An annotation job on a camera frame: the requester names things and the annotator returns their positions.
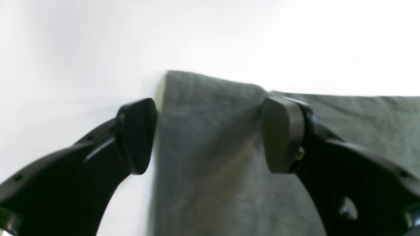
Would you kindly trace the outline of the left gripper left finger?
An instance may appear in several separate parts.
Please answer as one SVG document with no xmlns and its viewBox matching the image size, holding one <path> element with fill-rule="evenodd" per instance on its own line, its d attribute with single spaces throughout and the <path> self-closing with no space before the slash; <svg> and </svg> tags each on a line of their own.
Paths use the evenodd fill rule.
<svg viewBox="0 0 420 236">
<path fill-rule="evenodd" d="M 95 236 L 120 183 L 146 172 L 156 125 L 152 98 L 124 104 L 72 146 L 14 173 L 1 183 L 1 233 Z"/>
</svg>

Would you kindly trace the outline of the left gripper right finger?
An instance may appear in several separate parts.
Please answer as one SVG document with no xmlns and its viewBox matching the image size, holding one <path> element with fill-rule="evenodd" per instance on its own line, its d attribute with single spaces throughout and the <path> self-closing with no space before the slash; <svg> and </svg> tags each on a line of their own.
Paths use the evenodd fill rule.
<svg viewBox="0 0 420 236">
<path fill-rule="evenodd" d="M 261 129 L 269 171 L 298 177 L 328 236 L 419 235 L 419 178 L 408 170 L 346 142 L 291 98 L 264 99 Z"/>
</svg>

